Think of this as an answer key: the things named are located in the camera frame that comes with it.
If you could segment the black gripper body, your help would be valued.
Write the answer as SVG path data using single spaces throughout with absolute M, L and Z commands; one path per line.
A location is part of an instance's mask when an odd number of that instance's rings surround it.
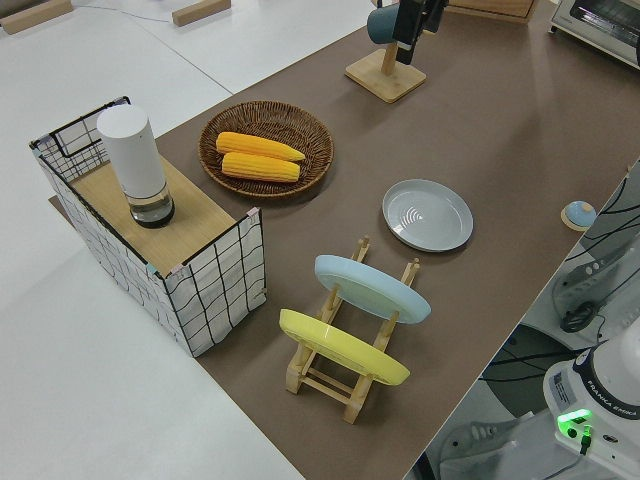
M 401 0 L 399 15 L 409 21 L 440 21 L 447 0 Z

